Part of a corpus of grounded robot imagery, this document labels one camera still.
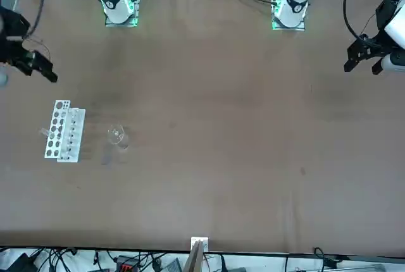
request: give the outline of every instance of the brown tabletop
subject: brown tabletop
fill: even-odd
[[[355,30],[380,2],[349,0]],[[34,22],[38,4],[18,9]],[[106,28],[97,0],[46,0],[59,81],[15,71],[0,92],[2,244],[403,255],[405,75],[343,72],[342,0],[311,0],[305,32],[269,15],[142,0],[137,28]],[[56,99],[86,109],[79,163],[44,159]]]

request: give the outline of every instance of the test tube rack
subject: test tube rack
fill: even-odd
[[[85,109],[71,108],[70,100],[56,100],[44,157],[59,163],[77,163],[84,118]]]

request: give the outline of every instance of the clear glass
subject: clear glass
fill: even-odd
[[[126,149],[129,146],[129,138],[122,125],[111,125],[108,130],[108,142],[117,145],[120,149]]]
[[[47,130],[46,128],[41,128],[41,129],[39,130],[39,133],[40,133],[40,134],[43,134],[43,135],[46,136],[46,137],[50,137],[50,138],[55,137],[55,134],[53,134],[51,131]]]

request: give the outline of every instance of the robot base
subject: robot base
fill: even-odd
[[[270,0],[270,1],[271,2],[276,2],[277,5],[280,5],[282,0]],[[294,27],[294,28],[285,27],[277,19],[277,13],[278,12],[279,12],[278,6],[272,5],[271,6],[271,29],[273,29],[273,30],[300,30],[300,31],[305,31],[305,22],[304,22],[304,20],[301,21],[301,23],[298,26]]]
[[[140,0],[128,0],[128,7],[133,11],[132,15],[122,23],[113,23],[108,16],[106,16],[106,27],[136,27],[139,21],[139,3]]]
[[[106,27],[136,27],[138,25],[138,17],[135,14],[131,15],[125,22],[116,24],[111,22],[106,16]]]

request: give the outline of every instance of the metal bracket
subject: metal bracket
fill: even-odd
[[[191,248],[193,248],[196,242],[202,242],[203,251],[208,252],[208,237],[192,237],[191,238]]]
[[[208,237],[192,237],[191,251],[183,272],[201,272],[204,252],[208,251]]]

